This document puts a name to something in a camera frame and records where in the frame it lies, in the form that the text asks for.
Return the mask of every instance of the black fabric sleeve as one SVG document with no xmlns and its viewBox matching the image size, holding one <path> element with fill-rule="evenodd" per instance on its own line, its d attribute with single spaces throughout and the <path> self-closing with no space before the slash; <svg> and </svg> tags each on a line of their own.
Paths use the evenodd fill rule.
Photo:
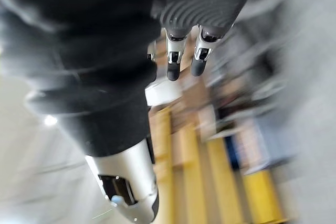
<svg viewBox="0 0 336 224">
<path fill-rule="evenodd" d="M 203 13 L 203 7 L 180 8 L 191 0 L 155 0 L 156 12 L 153 1 L 0 0 L 2 73 L 27 81 L 33 90 L 27 106 L 57 117 L 87 155 L 118 153 L 148 135 L 144 88 L 155 79 L 156 64 L 146 49 L 161 25 L 199 19 L 229 27 L 246 0 L 216 0 L 199 17 L 193 10 Z M 225 12 L 214 9 L 219 2 L 228 3 L 220 5 Z"/>
</svg>

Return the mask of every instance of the silver metal arm segment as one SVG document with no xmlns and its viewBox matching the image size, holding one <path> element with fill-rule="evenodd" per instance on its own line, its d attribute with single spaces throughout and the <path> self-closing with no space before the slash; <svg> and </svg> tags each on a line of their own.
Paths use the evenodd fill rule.
<svg viewBox="0 0 336 224">
<path fill-rule="evenodd" d="M 153 41 L 148 45 L 147 58 L 149 60 L 155 61 L 155 53 L 156 53 L 156 41 Z"/>
<path fill-rule="evenodd" d="M 167 47 L 167 77 L 171 81 L 176 81 L 180 76 L 180 64 L 187 42 L 187 29 L 165 29 Z"/>
<path fill-rule="evenodd" d="M 146 139 L 107 157 L 86 156 L 105 198 L 133 223 L 149 224 L 159 208 L 156 176 Z"/>
<path fill-rule="evenodd" d="M 195 43 L 195 54 L 191 63 L 191 73 L 200 76 L 212 51 L 222 42 L 223 28 L 199 27 L 200 31 Z"/>
</svg>

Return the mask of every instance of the black joint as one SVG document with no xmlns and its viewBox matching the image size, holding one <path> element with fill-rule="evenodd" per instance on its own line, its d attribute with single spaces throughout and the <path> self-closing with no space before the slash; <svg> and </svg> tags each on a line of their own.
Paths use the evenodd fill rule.
<svg viewBox="0 0 336 224">
<path fill-rule="evenodd" d="M 159 200 L 159 192 L 157 192 L 156 199 L 155 199 L 155 201 L 154 201 L 154 203 L 152 205 L 152 210 L 154 212 L 154 219 L 153 219 L 153 221 L 155 220 L 156 215 L 158 215 L 157 212 L 159 211 L 159 202 L 160 202 L 160 200 Z"/>
<path fill-rule="evenodd" d="M 205 65 L 206 65 L 205 60 L 196 60 L 194 57 L 190 66 L 191 74 L 193 76 L 200 76 L 204 72 Z"/>
<path fill-rule="evenodd" d="M 167 77 L 170 81 L 176 81 L 180 77 L 180 65 L 179 63 L 168 63 Z"/>
</svg>

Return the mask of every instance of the robotic arm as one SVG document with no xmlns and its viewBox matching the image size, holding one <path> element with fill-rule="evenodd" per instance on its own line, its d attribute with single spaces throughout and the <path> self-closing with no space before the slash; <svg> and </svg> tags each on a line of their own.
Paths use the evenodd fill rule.
<svg viewBox="0 0 336 224">
<path fill-rule="evenodd" d="M 79 145 L 106 199 L 148 224 L 159 208 L 144 94 L 156 78 L 148 45 L 164 27 L 174 81 L 199 25 L 191 66 L 199 76 L 245 1 L 0 0 L 0 66 L 31 86 L 27 106 L 56 117 Z"/>
</svg>

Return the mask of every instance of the yellow shelf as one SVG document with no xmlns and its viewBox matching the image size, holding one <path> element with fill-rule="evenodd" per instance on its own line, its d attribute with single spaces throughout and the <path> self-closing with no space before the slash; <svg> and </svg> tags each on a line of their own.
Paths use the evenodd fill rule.
<svg viewBox="0 0 336 224">
<path fill-rule="evenodd" d="M 253 223 L 283 223 L 279 200 L 268 170 L 243 177 Z"/>
<path fill-rule="evenodd" d="M 219 138 L 206 143 L 213 181 L 223 224 L 244 223 L 234 174 L 229 164 L 224 141 Z"/>
<path fill-rule="evenodd" d="M 160 150 L 161 156 L 164 156 L 157 159 L 154 166 L 160 195 L 159 212 L 154 223 L 175 224 L 170 109 L 158 111 L 150 121 L 154 125 L 151 127 L 152 141 L 156 147 L 154 153 Z"/>
<path fill-rule="evenodd" d="M 183 163 L 187 221 L 190 224 L 206 224 L 206 202 L 196 134 L 191 124 L 181 128 L 178 133 L 182 155 L 185 156 L 184 160 L 188 160 Z"/>
</svg>

